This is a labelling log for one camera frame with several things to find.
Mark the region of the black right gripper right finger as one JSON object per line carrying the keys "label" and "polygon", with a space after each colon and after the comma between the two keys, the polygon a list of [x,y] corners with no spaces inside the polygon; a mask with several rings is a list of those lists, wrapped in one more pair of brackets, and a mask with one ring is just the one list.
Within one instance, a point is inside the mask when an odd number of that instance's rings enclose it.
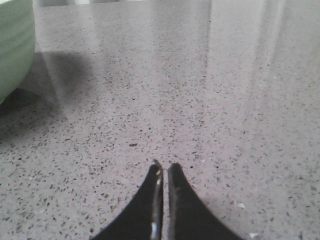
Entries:
{"label": "black right gripper right finger", "polygon": [[168,170],[168,195],[170,240],[240,239],[205,206],[179,163],[173,163]]}

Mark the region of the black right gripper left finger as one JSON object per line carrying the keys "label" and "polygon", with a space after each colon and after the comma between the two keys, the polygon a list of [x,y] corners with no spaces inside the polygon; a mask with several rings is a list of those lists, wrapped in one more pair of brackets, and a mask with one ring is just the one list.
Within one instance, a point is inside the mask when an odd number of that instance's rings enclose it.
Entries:
{"label": "black right gripper left finger", "polygon": [[131,201],[95,240],[160,240],[163,228],[163,168],[155,160]]}

